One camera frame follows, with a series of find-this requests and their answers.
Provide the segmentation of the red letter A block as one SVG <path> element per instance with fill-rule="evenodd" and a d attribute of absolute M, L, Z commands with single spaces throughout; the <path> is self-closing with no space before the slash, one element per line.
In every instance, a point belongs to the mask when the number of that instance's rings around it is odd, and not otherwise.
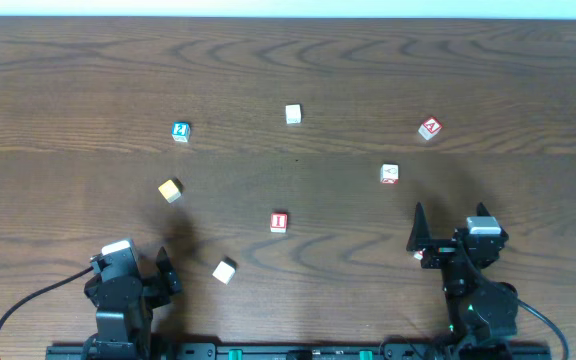
<path fill-rule="evenodd" d="M 428 141 L 435 137 L 443 128 L 442 123 L 436 117 L 429 117 L 419 127 L 418 133 Z"/>

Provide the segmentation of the red letter I block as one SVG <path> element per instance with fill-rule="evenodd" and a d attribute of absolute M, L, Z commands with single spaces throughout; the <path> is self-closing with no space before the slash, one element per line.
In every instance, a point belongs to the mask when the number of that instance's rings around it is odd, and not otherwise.
<path fill-rule="evenodd" d="M 288 215 L 286 213 L 272 213 L 270 218 L 270 231 L 272 233 L 285 233 L 287 231 Z"/>

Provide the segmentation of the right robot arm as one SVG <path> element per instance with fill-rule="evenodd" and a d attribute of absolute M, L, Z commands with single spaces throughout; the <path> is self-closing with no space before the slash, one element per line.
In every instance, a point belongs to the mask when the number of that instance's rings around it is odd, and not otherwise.
<path fill-rule="evenodd" d="M 517 333 L 515 289 L 486 280 L 481 271 L 499 259 L 509 236 L 486 207 L 447 239 L 431 235 L 423 206 L 415 207 L 406 250 L 423 269 L 438 269 L 452 329 L 450 338 L 428 347 L 426 359 L 510 358 L 504 344 Z"/>

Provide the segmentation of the blue number 2 block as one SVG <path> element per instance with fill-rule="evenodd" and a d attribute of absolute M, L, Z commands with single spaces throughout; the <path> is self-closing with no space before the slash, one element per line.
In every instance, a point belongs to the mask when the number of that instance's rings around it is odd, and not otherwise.
<path fill-rule="evenodd" d="M 174 122 L 171 129 L 171 136 L 175 142 L 189 141 L 191 134 L 190 124 L 187 122 Z"/>

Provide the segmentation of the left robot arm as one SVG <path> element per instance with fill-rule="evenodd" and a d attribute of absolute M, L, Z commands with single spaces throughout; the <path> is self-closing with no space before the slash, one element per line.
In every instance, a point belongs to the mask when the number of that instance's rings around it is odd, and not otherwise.
<path fill-rule="evenodd" d="M 83 345 L 85 359 L 172 359 L 171 343 L 152 333 L 153 310 L 171 302 L 181 281 L 165 249 L 156 256 L 157 272 L 142 277 L 133 246 L 122 241 L 91 259 L 94 277 L 84 294 L 96 308 L 97 332 Z"/>

